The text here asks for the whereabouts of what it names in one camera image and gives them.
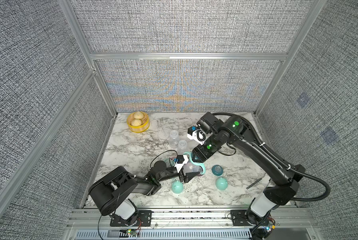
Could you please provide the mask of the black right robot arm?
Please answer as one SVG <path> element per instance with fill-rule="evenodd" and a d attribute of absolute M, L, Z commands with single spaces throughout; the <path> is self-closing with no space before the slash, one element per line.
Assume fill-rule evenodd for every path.
<path fill-rule="evenodd" d="M 205 162 L 223 145 L 229 144 L 251 158 L 270 177 L 269 184 L 246 211 L 246 220 L 251 225 L 260 224 L 273 208 L 286 205 L 296 195 L 301 177 L 293 172 L 294 165 L 267 148 L 247 119 L 231 115 L 222 121 L 214 114 L 206 113 L 197 126 L 209 137 L 193 149 L 192 156 L 196 161 Z"/>

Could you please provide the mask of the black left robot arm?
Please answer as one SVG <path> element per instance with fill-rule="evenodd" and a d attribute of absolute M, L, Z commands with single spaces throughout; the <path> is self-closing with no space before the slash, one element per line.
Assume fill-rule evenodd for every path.
<path fill-rule="evenodd" d="M 140 213 L 128 198 L 130 194 L 152 196 L 161 189 L 162 181 L 178 177 L 179 183 L 184 184 L 205 172 L 203 164 L 176 159 L 155 162 L 144 177 L 134 175 L 120 166 L 91 185 L 88 194 L 102 216 L 110 216 L 124 226 L 133 226 L 139 221 Z"/>

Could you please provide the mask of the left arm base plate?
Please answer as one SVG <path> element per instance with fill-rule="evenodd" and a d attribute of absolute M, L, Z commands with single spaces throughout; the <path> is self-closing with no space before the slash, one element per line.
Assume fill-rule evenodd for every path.
<path fill-rule="evenodd" d="M 111 227 L 150 227 L 152 219 L 152 211 L 136 211 L 128 219 L 123 219 L 121 216 L 112 214 L 110 226 Z"/>

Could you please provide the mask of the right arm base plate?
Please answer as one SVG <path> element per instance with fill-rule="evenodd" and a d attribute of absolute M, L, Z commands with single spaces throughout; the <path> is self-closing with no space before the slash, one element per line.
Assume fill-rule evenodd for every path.
<path fill-rule="evenodd" d="M 258 223 L 250 223 L 246 216 L 246 210 L 231 210 L 230 213 L 227 215 L 227 218 L 233 222 L 233 226 L 235 227 L 254 227 Z M 275 225 L 276 221 L 271 217 L 268 218 L 262 223 L 262 226 L 272 226 Z"/>

